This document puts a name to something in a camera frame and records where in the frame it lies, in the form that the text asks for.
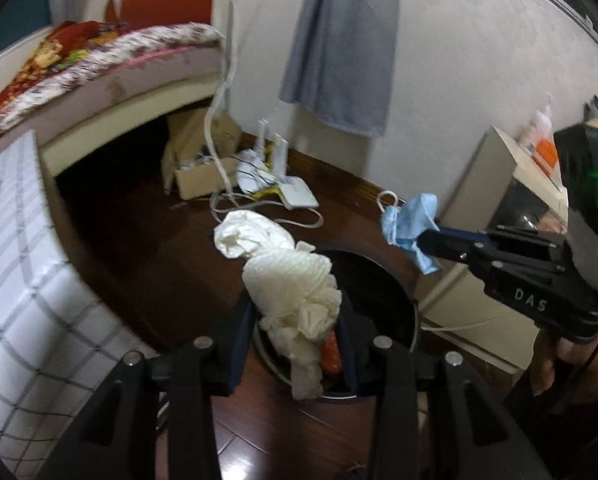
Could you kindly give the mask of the person's right hand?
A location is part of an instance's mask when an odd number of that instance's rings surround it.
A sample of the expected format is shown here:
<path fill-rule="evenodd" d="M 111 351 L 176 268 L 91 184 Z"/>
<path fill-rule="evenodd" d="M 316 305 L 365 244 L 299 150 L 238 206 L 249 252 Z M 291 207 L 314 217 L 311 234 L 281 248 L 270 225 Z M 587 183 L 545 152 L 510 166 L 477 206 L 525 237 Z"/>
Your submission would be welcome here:
<path fill-rule="evenodd" d="M 598 338 L 587 344 L 575 344 L 568 339 L 556 340 L 547 330 L 536 335 L 530 364 L 530 384 L 534 396 L 540 396 L 553 388 L 561 376 L 578 376 L 574 390 L 576 403 L 598 399 L 598 352 L 590 364 Z"/>

